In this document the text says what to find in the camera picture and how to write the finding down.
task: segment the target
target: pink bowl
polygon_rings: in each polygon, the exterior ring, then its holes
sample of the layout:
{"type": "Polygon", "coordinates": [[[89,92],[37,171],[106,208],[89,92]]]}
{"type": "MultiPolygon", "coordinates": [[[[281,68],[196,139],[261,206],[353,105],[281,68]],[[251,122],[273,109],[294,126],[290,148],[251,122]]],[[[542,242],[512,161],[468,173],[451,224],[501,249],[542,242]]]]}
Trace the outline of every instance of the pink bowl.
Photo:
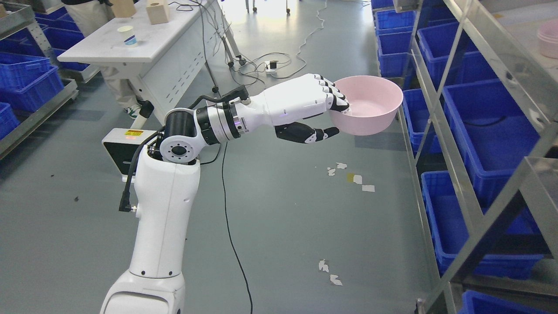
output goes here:
{"type": "Polygon", "coordinates": [[[543,56],[558,59],[558,20],[544,23],[538,29],[538,51],[543,56]]]}
{"type": "Polygon", "coordinates": [[[329,111],[331,121],[341,132],[372,135],[385,130],[403,102],[403,91],[394,82],[367,75],[347,77],[335,82],[347,97],[350,112],[329,111]]]}

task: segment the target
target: white cup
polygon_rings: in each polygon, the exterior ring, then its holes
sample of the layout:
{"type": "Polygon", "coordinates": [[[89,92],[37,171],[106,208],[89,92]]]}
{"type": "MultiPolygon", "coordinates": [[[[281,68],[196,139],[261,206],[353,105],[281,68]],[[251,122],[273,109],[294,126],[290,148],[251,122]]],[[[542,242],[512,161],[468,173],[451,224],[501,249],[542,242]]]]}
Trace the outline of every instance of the white cup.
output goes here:
{"type": "Polygon", "coordinates": [[[135,47],[138,45],[136,36],[134,34],[134,27],[131,25],[126,25],[118,28],[118,32],[122,35],[124,44],[128,47],[135,47]]]}

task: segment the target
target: sneaker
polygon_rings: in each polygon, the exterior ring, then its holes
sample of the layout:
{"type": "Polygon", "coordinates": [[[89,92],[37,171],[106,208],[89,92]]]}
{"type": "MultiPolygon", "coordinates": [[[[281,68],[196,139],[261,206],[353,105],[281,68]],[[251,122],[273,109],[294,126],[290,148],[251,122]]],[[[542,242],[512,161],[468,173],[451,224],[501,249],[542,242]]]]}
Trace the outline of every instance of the sneaker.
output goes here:
{"type": "Polygon", "coordinates": [[[130,106],[130,107],[124,109],[124,110],[128,114],[128,117],[130,117],[132,120],[135,120],[138,117],[138,114],[140,113],[141,106],[138,105],[138,104],[135,104],[135,105],[130,106]]]}

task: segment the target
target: yellow label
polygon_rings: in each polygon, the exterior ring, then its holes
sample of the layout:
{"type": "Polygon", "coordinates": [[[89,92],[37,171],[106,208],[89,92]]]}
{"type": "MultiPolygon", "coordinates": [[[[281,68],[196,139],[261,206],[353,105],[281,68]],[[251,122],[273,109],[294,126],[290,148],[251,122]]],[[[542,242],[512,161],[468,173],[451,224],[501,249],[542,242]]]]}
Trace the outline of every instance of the yellow label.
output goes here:
{"type": "Polygon", "coordinates": [[[140,130],[128,130],[124,135],[141,136],[143,131],[140,130]]]}

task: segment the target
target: person's leg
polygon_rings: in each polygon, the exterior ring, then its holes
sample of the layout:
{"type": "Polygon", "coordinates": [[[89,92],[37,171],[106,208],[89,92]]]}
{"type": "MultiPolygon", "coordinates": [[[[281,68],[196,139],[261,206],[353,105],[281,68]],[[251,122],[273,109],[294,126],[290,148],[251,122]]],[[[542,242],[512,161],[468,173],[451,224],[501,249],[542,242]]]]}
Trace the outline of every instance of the person's leg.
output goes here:
{"type": "MultiPolygon", "coordinates": [[[[114,17],[112,10],[105,4],[100,4],[97,0],[82,4],[65,5],[65,7],[85,37],[91,35],[114,17]]],[[[113,78],[118,73],[116,68],[102,66],[100,72],[118,105],[134,118],[137,115],[135,112],[139,110],[140,106],[136,101],[136,94],[131,88],[129,80],[113,78]]]]}

